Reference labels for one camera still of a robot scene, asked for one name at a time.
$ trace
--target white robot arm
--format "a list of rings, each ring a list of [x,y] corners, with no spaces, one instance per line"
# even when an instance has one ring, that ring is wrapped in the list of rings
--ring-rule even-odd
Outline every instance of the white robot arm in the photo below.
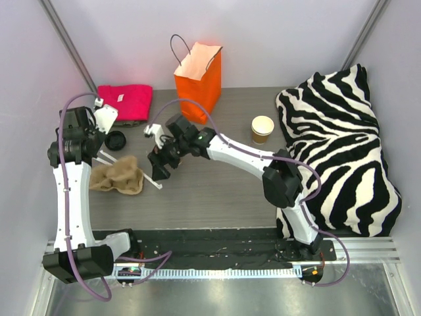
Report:
[[[137,246],[131,230],[108,235],[100,242],[96,242],[93,237],[88,198],[91,162],[92,158],[97,156],[118,114],[113,107],[103,105],[101,99],[96,99],[95,105],[97,110],[94,113],[87,107],[67,110],[63,130],[65,166],[69,183],[70,243],[78,271],[84,280],[111,274],[115,259]],[[67,257],[64,181],[58,141],[51,144],[48,158],[54,168],[57,185],[58,225],[55,252],[44,255],[43,266],[63,282],[70,283],[76,279]]]
[[[268,156],[290,158],[287,151],[280,150],[277,153],[261,151],[222,135],[225,140],[223,141],[212,128],[205,127],[199,131],[182,115],[174,115],[167,121],[166,127],[172,136],[164,135],[162,127],[158,124],[147,126],[144,130],[146,137],[155,136],[155,148],[148,154],[153,167],[153,180],[169,178],[170,173],[165,165],[170,165],[173,169],[177,168],[180,158],[188,153],[241,168],[262,181],[265,198],[282,209],[291,224],[294,239],[300,247],[313,254],[318,251],[322,235],[310,226],[299,205],[303,199],[303,187],[298,168],[293,163],[259,158]],[[159,131],[159,137],[156,137],[155,131]],[[307,217],[312,221],[305,203],[303,207]]]

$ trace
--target zebra print pillow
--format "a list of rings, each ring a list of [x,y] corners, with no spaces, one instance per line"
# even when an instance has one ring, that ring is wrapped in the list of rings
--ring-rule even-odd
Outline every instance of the zebra print pillow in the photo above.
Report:
[[[348,228],[362,236],[387,236],[401,212],[399,191],[387,179],[378,121],[361,65],[322,76],[316,72],[276,97],[279,120],[294,159],[316,169],[322,190],[307,202],[321,229]],[[305,196],[317,181],[304,167]],[[278,232],[292,233],[277,211]]]

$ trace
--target brown fabric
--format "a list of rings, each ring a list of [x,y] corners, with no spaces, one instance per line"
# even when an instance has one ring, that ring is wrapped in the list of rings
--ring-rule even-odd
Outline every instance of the brown fabric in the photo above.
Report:
[[[92,168],[89,189],[110,191],[117,189],[123,194],[138,194],[143,188],[143,171],[137,167],[134,156],[125,156],[113,165]]]

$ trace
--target orange paper bag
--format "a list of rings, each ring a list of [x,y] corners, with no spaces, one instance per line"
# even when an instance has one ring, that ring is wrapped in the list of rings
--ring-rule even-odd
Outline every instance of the orange paper bag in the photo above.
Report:
[[[207,46],[195,43],[191,50],[185,43],[189,53],[180,61],[172,48],[172,39],[170,40],[171,50],[179,63],[174,77],[178,97],[180,99],[191,99],[202,105],[206,111],[212,113],[221,95],[221,49],[222,46]],[[204,124],[207,121],[206,114],[196,105],[182,101],[182,114],[193,122]]]

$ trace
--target pink towel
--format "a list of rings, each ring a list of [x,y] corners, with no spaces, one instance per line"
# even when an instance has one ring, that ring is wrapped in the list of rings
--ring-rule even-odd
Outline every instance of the pink towel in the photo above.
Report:
[[[117,121],[147,120],[152,102],[152,87],[143,84],[128,86],[99,86],[99,97],[104,104],[118,110]]]

